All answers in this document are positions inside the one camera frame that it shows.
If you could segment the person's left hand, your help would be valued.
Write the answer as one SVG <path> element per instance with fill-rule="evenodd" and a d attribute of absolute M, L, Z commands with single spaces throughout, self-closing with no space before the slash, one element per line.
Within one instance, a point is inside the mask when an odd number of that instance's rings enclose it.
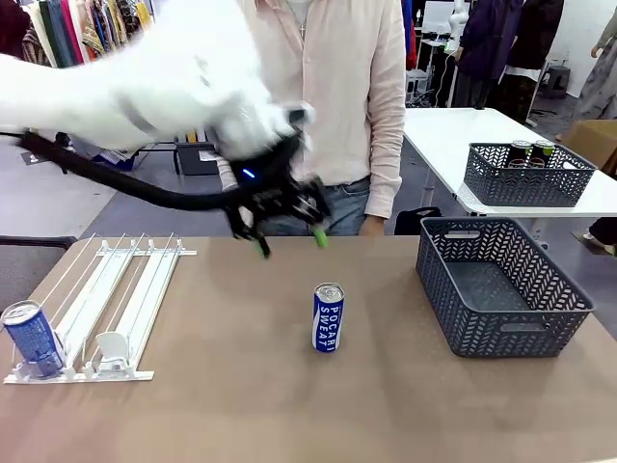
<path fill-rule="evenodd" d="M 382 217 L 366 215 L 362 223 L 360 236 L 383 236 L 385 234 L 385 219 Z"/>

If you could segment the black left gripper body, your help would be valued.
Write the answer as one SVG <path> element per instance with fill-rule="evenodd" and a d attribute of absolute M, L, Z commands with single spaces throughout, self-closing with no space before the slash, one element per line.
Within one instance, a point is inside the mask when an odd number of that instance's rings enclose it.
<path fill-rule="evenodd" d="M 258 193 L 249 193 L 226 208 L 232 234 L 243 238 L 249 232 L 263 232 L 261 225 L 273 218 L 292 217 L 309 226 L 329 220 L 331 208 L 319 178 L 298 182 L 284 178 Z"/>

